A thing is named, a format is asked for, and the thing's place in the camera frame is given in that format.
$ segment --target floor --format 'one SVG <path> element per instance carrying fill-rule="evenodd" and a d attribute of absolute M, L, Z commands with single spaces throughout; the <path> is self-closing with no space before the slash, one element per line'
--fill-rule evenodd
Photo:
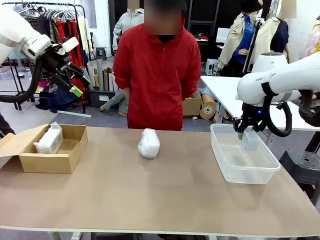
<path fill-rule="evenodd" d="M 28 80 L 23 81 L 25 88 L 28 87 Z M 0 80 L 0 89 L 11 89 L 15 87 L 13 82 L 8 83 Z M 43 111 L 37 109 L 34 105 L 36 103 L 24 102 L 22 111 L 15 110 L 12 103 L 0 103 L 0 113 L 9 122 L 11 127 L 16 133 L 24 131 L 29 128 L 57 122 L 58 124 L 74 124 L 74 125 L 86 125 L 93 127 L 109 127 L 109 128 L 126 128 L 127 120 L 125 117 L 119 116 L 116 110 L 110 110 L 109 112 L 101 113 L 98 108 L 87 107 L 86 111 L 92 115 L 92 118 L 79 117 L 65 114 L 55 114 L 50 111 Z M 75 107 L 71 110 L 72 112 L 82 113 L 80 107 Z M 192 120 L 185 118 L 183 120 L 183 131 L 190 132 L 209 132 L 210 125 L 212 124 L 209 120 L 197 119 Z M 292 134 L 286 138 L 277 138 L 271 151 L 279 159 L 282 154 L 289 148 L 297 151 L 303 151 L 308 142 L 311 140 L 314 132 L 307 131 L 293 131 Z M 263 140 L 266 137 L 259 133 Z M 0 159 L 0 168 L 5 164 L 6 159 Z M 320 202 L 318 202 L 317 208 L 320 209 Z M 72 233 L 64 232 L 61 234 L 62 240 L 71 239 Z M 217 237 L 218 240 L 227 240 L 226 237 Z M 16 231 L 9 229 L 0 229 L 0 240 L 48 240 L 49 236 L 46 232 L 35 232 L 35 231 Z M 89 240 L 89 233 L 84 233 L 83 240 Z M 152 234 L 144 234 L 143 240 L 158 240 L 158 236 Z M 241 238 L 242 240 L 262 240 L 262 238 Z"/>

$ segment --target black cap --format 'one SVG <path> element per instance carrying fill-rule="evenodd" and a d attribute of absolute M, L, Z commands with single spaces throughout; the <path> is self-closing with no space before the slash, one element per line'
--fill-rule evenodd
<path fill-rule="evenodd" d="M 159 11 L 182 10 L 187 11 L 186 0 L 149 0 L 150 6 Z"/>
<path fill-rule="evenodd" d="M 263 9 L 264 6 L 260 4 L 259 0 L 242 0 L 241 11 L 245 13 L 253 13 Z"/>

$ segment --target wrapped item in gripper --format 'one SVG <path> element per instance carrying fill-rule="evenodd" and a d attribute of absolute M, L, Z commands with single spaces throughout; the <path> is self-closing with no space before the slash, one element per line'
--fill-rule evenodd
<path fill-rule="evenodd" d="M 147 159 L 154 159 L 160 148 L 160 141 L 156 130 L 145 129 L 142 133 L 141 141 L 138 144 L 139 152 Z"/>
<path fill-rule="evenodd" d="M 62 128 L 54 122 L 40 141 L 33 144 L 38 154 L 56 154 L 63 141 Z"/>

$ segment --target open cardboard box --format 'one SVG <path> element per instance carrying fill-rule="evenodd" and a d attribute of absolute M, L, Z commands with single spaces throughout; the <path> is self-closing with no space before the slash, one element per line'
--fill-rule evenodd
<path fill-rule="evenodd" d="M 38 142 L 50 124 L 38 126 L 0 140 L 0 157 L 19 156 L 25 173 L 71 174 L 88 142 L 87 127 L 60 125 L 63 143 L 56 154 L 37 153 Z"/>
<path fill-rule="evenodd" d="M 183 102 L 183 116 L 195 117 L 198 116 L 201 109 L 201 96 L 198 91 L 192 94 L 191 97 L 186 98 Z"/>

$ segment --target black crate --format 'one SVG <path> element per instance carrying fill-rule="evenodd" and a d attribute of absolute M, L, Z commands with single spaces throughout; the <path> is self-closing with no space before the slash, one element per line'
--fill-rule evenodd
<path fill-rule="evenodd" d="M 105 104 L 108 99 L 112 99 L 115 96 L 114 91 L 99 91 L 99 90 L 89 90 L 91 107 L 100 108 Z M 118 109 L 119 104 L 113 105 L 112 109 Z"/>

